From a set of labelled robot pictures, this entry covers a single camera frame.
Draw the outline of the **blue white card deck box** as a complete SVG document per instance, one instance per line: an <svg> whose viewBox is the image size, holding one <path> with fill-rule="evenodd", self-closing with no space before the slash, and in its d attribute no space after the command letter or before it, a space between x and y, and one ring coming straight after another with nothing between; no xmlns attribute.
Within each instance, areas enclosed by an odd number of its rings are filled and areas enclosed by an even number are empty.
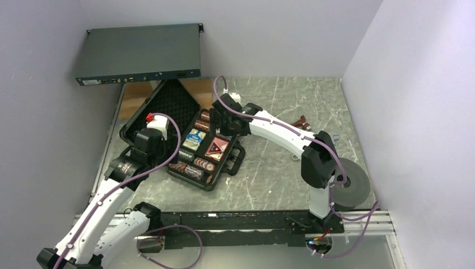
<svg viewBox="0 0 475 269"><path fill-rule="evenodd" d="M182 146L190 150L197 151L205 137L205 131L192 128L191 131L186 135Z"/></svg>

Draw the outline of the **black poker chip case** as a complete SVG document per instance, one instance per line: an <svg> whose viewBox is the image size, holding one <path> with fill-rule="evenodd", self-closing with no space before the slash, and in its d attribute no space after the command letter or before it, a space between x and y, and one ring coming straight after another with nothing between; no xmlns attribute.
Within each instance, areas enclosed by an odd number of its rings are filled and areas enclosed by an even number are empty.
<svg viewBox="0 0 475 269"><path fill-rule="evenodd" d="M204 176L200 181L190 178L185 173L170 169L169 164L165 167L167 173L202 190L212 191L223 173L228 175L237 174L244 160L245 150L240 144L237 136L224 136L220 134L219 129L217 130L217 133L216 131L212 133L211 128L209 132L206 132L206 137L197 151L183 147L182 144L186 135L192 128L195 128L194 122L201 119L201 112L203 111L208 111L210 114L210 110L202 109L179 80L165 80L160 82L158 87L153 90L151 95L139 107L137 112L135 112L131 119L121 128L119 134L124 142L132 145L136 133L141 129L146 128L146 117L149 113L163 113L172 117L179 127L179 130L177 131L173 125L168 127L168 140L166 142L168 152L172 154L176 149L177 144L179 144L180 149L192 152L194 158L200 157L214 163L216 168L213 172L203 170ZM180 141L177 140L176 134L178 132L180 133ZM210 143L215 137L219 137L229 142L221 161L216 161L205 156ZM175 160L170 163L176 164L178 161L181 160L177 153ZM193 164L193 161L182 162L198 168Z"/></svg>

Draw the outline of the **red card deck box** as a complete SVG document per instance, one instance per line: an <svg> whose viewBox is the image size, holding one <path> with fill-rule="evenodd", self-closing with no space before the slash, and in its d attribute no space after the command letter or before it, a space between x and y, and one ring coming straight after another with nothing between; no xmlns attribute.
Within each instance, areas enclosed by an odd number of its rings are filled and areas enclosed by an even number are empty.
<svg viewBox="0 0 475 269"><path fill-rule="evenodd" d="M227 140L223 140L219 137L215 137L212 142L215 142L217 143L218 145L221 146L223 152L220 153L220 154L213 154L213 155L206 155L205 153L205 156L208 157L208 158L211 158L213 160L216 160L216 161L221 161L222 157L224 156L224 153L229 145L229 142Z"/></svg>

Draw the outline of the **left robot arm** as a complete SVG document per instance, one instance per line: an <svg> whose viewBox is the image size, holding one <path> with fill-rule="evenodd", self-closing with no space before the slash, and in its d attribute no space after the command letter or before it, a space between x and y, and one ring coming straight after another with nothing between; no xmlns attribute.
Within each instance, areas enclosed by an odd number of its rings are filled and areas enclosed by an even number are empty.
<svg viewBox="0 0 475 269"><path fill-rule="evenodd" d="M160 209L141 202L113 230L105 231L122 204L148 178L149 171L166 160L166 137L158 129L136 132L133 145L110 162L95 197L70 232L54 248L40 251L36 260L42 268L103 268L120 243L160 230Z"/></svg>

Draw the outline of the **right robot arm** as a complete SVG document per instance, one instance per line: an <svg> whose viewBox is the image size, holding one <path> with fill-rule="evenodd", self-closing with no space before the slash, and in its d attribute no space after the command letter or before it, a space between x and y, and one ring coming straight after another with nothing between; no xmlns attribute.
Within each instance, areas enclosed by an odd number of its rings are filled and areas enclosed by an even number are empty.
<svg viewBox="0 0 475 269"><path fill-rule="evenodd" d="M212 107L224 135L263 137L297 157L301 178L310 189L309 226L316 233L328 228L333 208L330 189L337 184L337 169L344 169L330 134L298 129L258 105L241 106L229 94L218 97Z"/></svg>

